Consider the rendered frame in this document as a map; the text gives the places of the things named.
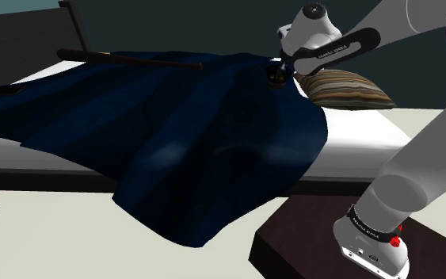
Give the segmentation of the brown striped pillow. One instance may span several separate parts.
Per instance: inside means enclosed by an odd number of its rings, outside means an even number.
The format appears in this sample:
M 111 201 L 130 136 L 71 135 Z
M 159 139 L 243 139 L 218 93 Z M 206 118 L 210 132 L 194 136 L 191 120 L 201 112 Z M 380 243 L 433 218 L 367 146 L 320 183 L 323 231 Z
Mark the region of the brown striped pillow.
M 294 79 L 305 95 L 323 108 L 353 111 L 396 107 L 374 82 L 349 71 L 322 69 L 315 75 L 294 73 Z

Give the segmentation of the black bed with white mattress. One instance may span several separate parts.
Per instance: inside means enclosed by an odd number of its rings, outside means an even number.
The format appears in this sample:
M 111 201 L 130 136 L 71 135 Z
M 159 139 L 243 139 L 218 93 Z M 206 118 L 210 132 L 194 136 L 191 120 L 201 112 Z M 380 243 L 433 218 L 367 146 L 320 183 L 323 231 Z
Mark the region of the black bed with white mattress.
M 60 62 L 20 82 L 0 82 L 0 86 L 24 85 L 83 64 Z M 295 80 L 289 82 L 294 82 L 298 92 L 307 98 Z M 306 173 L 278 197 L 289 193 L 360 194 L 379 168 L 408 143 L 408 136 L 380 113 L 321 109 L 328 129 L 326 143 Z M 113 179 L 95 170 L 0 138 L 0 190 L 111 193 L 113 196 L 116 186 Z

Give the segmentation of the dark blue blanket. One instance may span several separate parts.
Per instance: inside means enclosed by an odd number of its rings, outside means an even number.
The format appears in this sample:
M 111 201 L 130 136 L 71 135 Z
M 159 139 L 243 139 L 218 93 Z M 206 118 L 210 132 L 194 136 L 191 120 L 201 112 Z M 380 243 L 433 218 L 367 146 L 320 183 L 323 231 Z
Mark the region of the dark blue blanket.
M 271 59 L 152 52 L 167 66 L 84 63 L 0 96 L 0 138 L 113 179 L 114 202 L 158 235 L 202 247 L 290 189 L 327 140 L 325 113 Z

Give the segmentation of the dark wooden baseball bat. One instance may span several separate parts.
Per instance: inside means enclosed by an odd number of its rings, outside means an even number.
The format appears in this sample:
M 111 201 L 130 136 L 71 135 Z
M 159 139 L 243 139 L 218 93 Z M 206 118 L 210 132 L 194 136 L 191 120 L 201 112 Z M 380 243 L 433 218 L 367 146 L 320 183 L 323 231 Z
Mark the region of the dark wooden baseball bat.
M 148 65 L 156 67 L 176 67 L 202 71 L 204 66 L 199 63 L 178 63 L 151 59 L 137 59 L 121 55 L 111 55 L 99 52 L 87 52 L 70 49 L 58 49 L 56 55 L 64 61 L 83 63 L 107 63 L 107 64 L 128 64 L 128 65 Z

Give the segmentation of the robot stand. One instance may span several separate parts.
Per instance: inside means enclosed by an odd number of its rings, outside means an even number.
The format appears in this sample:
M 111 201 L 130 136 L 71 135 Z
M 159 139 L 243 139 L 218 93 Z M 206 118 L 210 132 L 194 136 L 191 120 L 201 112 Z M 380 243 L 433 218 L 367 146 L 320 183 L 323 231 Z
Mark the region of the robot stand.
M 345 258 L 334 222 L 357 197 L 289 197 L 256 231 L 249 261 L 265 279 L 380 279 Z M 446 237 L 411 218 L 402 223 L 407 279 L 446 279 Z

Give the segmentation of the black flat tablet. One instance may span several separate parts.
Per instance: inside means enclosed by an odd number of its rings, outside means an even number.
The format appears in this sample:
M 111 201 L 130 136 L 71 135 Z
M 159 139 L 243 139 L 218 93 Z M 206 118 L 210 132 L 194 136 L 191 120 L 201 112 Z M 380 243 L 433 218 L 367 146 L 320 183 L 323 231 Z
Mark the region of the black flat tablet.
M 19 94 L 22 90 L 25 89 L 23 85 L 4 85 L 0 86 L 0 96 L 8 96 Z

